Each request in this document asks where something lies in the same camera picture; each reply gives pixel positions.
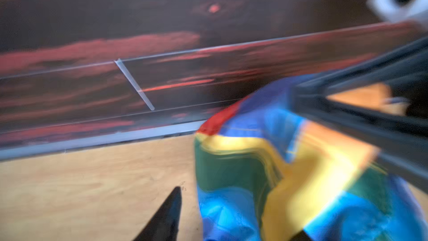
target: floor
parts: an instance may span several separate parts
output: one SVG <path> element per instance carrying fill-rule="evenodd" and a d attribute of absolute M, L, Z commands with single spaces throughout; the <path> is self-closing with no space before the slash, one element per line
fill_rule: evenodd
<path fill-rule="evenodd" d="M 200 241 L 192 135 L 3 162 L 0 239 L 131 241 L 177 185 L 178 239 Z"/>

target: red stripe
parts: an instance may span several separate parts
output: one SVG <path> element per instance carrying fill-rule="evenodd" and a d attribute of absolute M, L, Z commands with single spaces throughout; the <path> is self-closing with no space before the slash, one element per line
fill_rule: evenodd
<path fill-rule="evenodd" d="M 246 96 L 244 99 L 232 104 L 228 108 L 222 110 L 221 112 L 215 114 L 210 119 L 208 119 L 202 126 L 198 129 L 197 132 L 203 133 L 209 136 L 217 134 L 221 127 L 226 121 L 236 115 L 239 110 L 241 103 L 248 99 L 251 95 Z"/>
<path fill-rule="evenodd" d="M 171 61 L 185 61 L 185 60 L 194 60 L 194 59 L 206 58 L 209 56 L 210 56 L 209 54 L 192 53 L 192 54 L 186 54 L 186 55 L 172 56 L 172 57 L 168 57 L 168 58 L 161 58 L 161 59 L 158 59 L 154 62 L 158 63 L 158 62 L 171 62 Z"/>
<path fill-rule="evenodd" d="M 96 39 L 54 48 L 8 52 L 0 54 L 0 73 L 52 69 L 55 68 L 55 61 L 72 61 L 72 65 L 80 65 L 185 50 L 198 45 L 199 40 L 199 35 L 181 31 L 111 40 Z M 47 67 L 43 62 L 52 63 Z"/>
<path fill-rule="evenodd" d="M 25 120 L 25 119 L 34 119 L 38 117 L 48 116 L 48 115 L 58 115 L 61 113 L 68 113 L 68 112 L 76 112 L 77 110 L 84 110 L 84 109 L 90 109 L 94 106 L 102 106 L 107 105 L 110 103 L 118 102 L 127 98 L 130 98 L 131 94 L 125 94 L 119 97 L 110 98 L 106 100 L 98 100 L 98 101 L 92 101 L 85 104 L 75 104 L 75 105 L 68 105 L 68 106 L 62 106 L 54 109 L 45 109 L 45 110 L 34 110 L 34 111 L 28 111 L 28 112 L 15 112 L 15 113 L 9 113 L 9 114 L 2 114 L 0 115 L 0 121 L 1 122 L 8 122 L 12 120 Z"/>
<path fill-rule="evenodd" d="M 0 134 L 1 142 L 12 142 L 26 140 L 31 138 L 46 137 L 50 135 L 61 135 L 70 133 L 81 133 L 85 131 L 99 131 L 112 127 L 132 126 L 132 121 L 114 121 L 114 122 L 93 122 L 93 123 L 77 123 L 71 125 L 42 127 L 31 130 L 16 131 Z"/>
<path fill-rule="evenodd" d="M 210 83 L 213 81 L 214 81 L 214 79 L 204 79 L 204 80 L 183 82 L 183 83 L 172 84 L 172 85 L 158 86 L 158 87 L 153 87 L 153 88 L 145 88 L 145 89 L 142 89 L 142 91 L 148 92 L 148 91 L 155 91 L 155 90 L 168 89 L 168 88 L 177 88 L 177 87 L 184 87 L 184 86 L 190 86 L 190 85 Z"/>

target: fabric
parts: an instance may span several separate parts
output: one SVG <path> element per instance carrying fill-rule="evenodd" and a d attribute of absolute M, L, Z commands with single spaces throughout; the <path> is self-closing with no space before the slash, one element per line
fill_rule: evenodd
<path fill-rule="evenodd" d="M 311 77 L 271 83 L 197 131 L 204 240 L 424 240 L 405 183 L 372 164 L 375 147 L 289 111 L 290 88 Z M 381 110 L 389 95 L 375 85 L 334 100 L 358 97 Z"/>

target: wall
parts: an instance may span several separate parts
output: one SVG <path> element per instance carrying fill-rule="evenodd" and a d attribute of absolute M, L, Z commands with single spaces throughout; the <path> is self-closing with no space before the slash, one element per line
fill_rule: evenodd
<path fill-rule="evenodd" d="M 423 34 L 379 23 L 365 1 L 0 0 L 1 149 L 204 120 Z"/>

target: black pointed object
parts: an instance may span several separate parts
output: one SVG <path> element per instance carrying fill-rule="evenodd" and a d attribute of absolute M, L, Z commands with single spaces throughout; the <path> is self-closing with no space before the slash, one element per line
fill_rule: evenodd
<path fill-rule="evenodd" d="M 175 187 L 134 241 L 175 241 L 179 232 L 181 190 Z"/>
<path fill-rule="evenodd" d="M 409 100 L 406 116 L 327 99 L 374 83 L 387 84 L 393 97 Z M 378 163 L 428 193 L 428 37 L 297 84 L 291 96 L 295 113 L 380 147 Z"/>

